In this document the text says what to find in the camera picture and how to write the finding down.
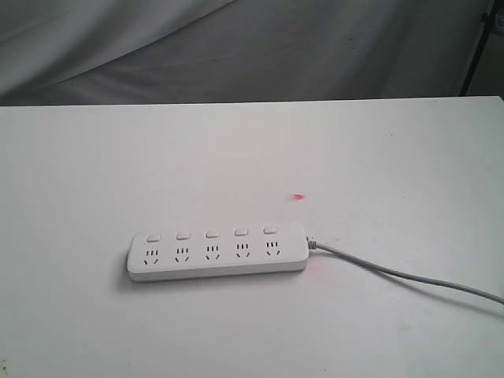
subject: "table surface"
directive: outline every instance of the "table surface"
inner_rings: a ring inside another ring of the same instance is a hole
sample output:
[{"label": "table surface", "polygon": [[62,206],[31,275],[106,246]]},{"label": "table surface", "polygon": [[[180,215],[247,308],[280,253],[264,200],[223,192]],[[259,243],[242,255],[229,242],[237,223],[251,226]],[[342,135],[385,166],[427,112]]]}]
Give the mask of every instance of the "table surface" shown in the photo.
[{"label": "table surface", "polygon": [[0,377],[500,378],[482,298],[318,252],[160,283],[125,258],[136,232],[301,221],[504,295],[503,146],[499,98],[0,108]]}]

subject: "gray cable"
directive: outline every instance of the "gray cable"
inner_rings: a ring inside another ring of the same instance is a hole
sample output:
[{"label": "gray cable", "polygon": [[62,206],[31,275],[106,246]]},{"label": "gray cable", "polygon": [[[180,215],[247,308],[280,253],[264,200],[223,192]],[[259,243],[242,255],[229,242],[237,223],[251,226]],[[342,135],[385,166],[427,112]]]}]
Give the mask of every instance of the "gray cable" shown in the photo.
[{"label": "gray cable", "polygon": [[403,272],[399,272],[394,269],[385,268],[384,266],[373,264],[372,262],[362,260],[360,258],[356,258],[355,256],[352,256],[350,254],[346,254],[345,252],[342,252],[341,250],[337,250],[336,248],[332,248],[331,246],[319,244],[317,242],[314,242],[313,240],[310,240],[308,242],[308,247],[310,250],[316,250],[316,249],[325,250],[327,252],[330,252],[331,254],[334,254],[336,257],[341,258],[342,260],[351,262],[352,264],[355,264],[355,265],[359,265],[362,268],[375,270],[377,272],[388,274],[389,276],[396,276],[399,278],[403,278],[405,280],[422,282],[423,284],[436,285],[436,286],[448,287],[450,289],[455,289],[455,290],[459,290],[459,291],[465,291],[466,293],[478,295],[480,297],[490,299],[491,301],[494,301],[494,302],[500,303],[501,305],[504,305],[504,298],[498,297],[497,295],[493,295],[490,293],[486,293],[486,292],[478,290],[478,289],[474,289],[472,287],[459,285],[458,283],[452,283],[452,282],[447,282],[447,281],[442,281],[442,280],[434,280],[432,278],[415,276],[414,274],[403,273]]}]

